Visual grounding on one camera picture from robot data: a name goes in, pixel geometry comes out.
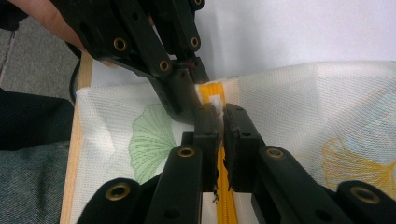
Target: human hand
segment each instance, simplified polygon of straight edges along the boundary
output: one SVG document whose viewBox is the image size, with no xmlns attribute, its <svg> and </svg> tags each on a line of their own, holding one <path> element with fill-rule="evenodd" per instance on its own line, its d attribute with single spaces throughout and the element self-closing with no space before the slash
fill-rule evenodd
<svg viewBox="0 0 396 224">
<path fill-rule="evenodd" d="M 62 40 L 84 50 L 76 32 L 50 0 L 8 0 Z"/>
</svg>

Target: yellow strip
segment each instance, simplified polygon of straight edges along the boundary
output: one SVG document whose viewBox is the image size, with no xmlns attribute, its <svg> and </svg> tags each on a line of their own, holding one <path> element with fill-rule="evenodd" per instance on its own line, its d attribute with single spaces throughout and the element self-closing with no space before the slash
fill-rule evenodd
<svg viewBox="0 0 396 224">
<path fill-rule="evenodd" d="M 203 104 L 210 103 L 209 96 L 213 95 L 220 95 L 221 101 L 225 104 L 224 88 L 221 82 L 200 85 L 199 93 L 202 97 Z"/>
<path fill-rule="evenodd" d="M 238 219 L 236 216 L 235 203 L 233 202 L 233 192 L 228 190 L 227 169 L 224 167 L 223 159 L 225 158 L 224 147 L 219 149 L 218 155 L 218 195 L 219 202 L 217 204 L 218 223 L 219 224 L 236 224 Z"/>
</svg>

